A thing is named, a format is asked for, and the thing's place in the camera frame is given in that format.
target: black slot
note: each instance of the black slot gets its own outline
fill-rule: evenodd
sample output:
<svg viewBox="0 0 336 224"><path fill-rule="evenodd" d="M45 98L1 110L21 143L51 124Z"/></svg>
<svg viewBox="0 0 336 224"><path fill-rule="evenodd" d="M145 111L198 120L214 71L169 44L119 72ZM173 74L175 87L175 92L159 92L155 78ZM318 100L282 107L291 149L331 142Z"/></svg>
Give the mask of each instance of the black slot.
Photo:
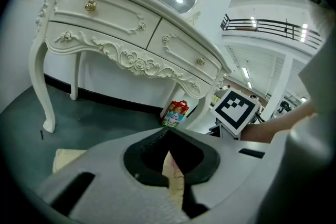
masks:
<svg viewBox="0 0 336 224"><path fill-rule="evenodd" d="M187 185L208 181L219 166L220 157L214 148L174 128L163 128L129 146L123 157L125 168L145 185L168 187L169 181L162 175L168 151Z"/></svg>
<svg viewBox="0 0 336 224"><path fill-rule="evenodd" d="M209 209L203 204L198 204L191 190L191 186L184 184L182 210L188 217L195 218L207 212Z"/></svg>
<svg viewBox="0 0 336 224"><path fill-rule="evenodd" d="M259 159L262 159L265 152L261 152L261 151L254 151L254 150L248 150L247 148L242 148L240 151L238 151L239 153L245 154L245 155L249 155L252 157L256 157Z"/></svg>
<svg viewBox="0 0 336 224"><path fill-rule="evenodd" d="M67 216L94 179L94 174L78 175L52 202L51 207Z"/></svg>

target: curved table leg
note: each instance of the curved table leg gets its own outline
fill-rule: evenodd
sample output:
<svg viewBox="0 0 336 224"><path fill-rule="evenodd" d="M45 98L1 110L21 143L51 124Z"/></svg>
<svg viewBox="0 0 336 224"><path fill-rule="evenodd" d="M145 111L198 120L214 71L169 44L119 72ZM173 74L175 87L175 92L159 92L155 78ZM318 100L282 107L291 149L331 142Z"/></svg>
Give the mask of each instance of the curved table leg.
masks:
<svg viewBox="0 0 336 224"><path fill-rule="evenodd" d="M40 38L36 38L29 53L29 73L37 98L46 114L47 119L43 124L43 128L52 133L55 129L55 115L43 73L43 63L47 50L46 43L41 41Z"/></svg>
<svg viewBox="0 0 336 224"><path fill-rule="evenodd" d="M71 81L70 98L73 100L76 100L78 97L78 71L79 71L79 61L81 54L82 54L81 52L74 54L72 59L73 77Z"/></svg>
<svg viewBox="0 0 336 224"><path fill-rule="evenodd" d="M181 128L190 129L198 120L200 120L206 112L209 110L211 103L212 91L210 91L205 97L199 99L198 105L195 111L185 119Z"/></svg>
<svg viewBox="0 0 336 224"><path fill-rule="evenodd" d="M222 82L223 82L223 79L224 79L224 77L223 77L224 74L225 74L225 71L222 69L219 72L215 82L213 83L213 85L209 89L206 96L199 99L198 105L197 105L195 111L189 117L187 117L185 119L185 121L182 123L182 126L178 125L177 128L181 127L181 128L185 128L185 129L190 129L196 122L198 122L206 114L206 112L210 108L211 99L212 99L213 94L217 90L219 90L219 88L222 86Z"/></svg>
<svg viewBox="0 0 336 224"><path fill-rule="evenodd" d="M166 101L166 104L164 105L161 113L160 113L160 117L162 118L164 113L166 112L168 106L170 105L170 103L172 101L177 101L177 102L180 102L182 101L182 97L184 95L184 90L181 88L181 86L176 82L175 83L175 87L172 91L172 93L169 95L167 101Z"/></svg>

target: colorful gift bag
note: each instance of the colorful gift bag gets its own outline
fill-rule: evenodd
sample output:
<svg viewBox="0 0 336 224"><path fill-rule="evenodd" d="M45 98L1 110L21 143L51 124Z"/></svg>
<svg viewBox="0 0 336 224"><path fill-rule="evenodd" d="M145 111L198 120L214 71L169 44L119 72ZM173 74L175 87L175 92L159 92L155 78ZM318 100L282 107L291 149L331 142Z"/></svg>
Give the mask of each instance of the colorful gift bag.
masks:
<svg viewBox="0 0 336 224"><path fill-rule="evenodd" d="M161 118L161 124L167 127L177 127L188 109L186 101L172 101Z"/></svg>

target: white pillar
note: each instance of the white pillar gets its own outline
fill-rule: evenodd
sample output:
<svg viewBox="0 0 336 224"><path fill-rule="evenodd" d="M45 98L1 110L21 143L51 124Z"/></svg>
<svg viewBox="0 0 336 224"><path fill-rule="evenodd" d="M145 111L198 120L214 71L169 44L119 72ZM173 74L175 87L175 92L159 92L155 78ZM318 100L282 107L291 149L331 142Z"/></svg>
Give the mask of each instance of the white pillar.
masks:
<svg viewBox="0 0 336 224"><path fill-rule="evenodd" d="M268 104L266 105L264 111L260 115L262 119L265 121L268 121L269 118L272 116L274 110L277 108L278 103L282 99L282 96L285 93L287 82L290 76L290 71L292 69L292 63L293 63L293 58L290 56L286 56L282 71L277 83L277 86L275 87L271 99L268 101Z"/></svg>

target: gray floor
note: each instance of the gray floor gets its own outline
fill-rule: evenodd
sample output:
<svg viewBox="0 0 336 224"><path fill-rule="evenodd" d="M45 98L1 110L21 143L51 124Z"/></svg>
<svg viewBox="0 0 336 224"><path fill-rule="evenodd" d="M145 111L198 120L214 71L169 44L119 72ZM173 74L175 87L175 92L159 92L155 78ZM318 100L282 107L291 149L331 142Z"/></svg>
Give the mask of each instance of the gray floor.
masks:
<svg viewBox="0 0 336 224"><path fill-rule="evenodd" d="M115 108L48 87L56 117L53 134L43 129L45 115L33 88L0 114L0 143L8 167L32 190L52 171L58 148L86 150L101 142L160 127L154 114Z"/></svg>

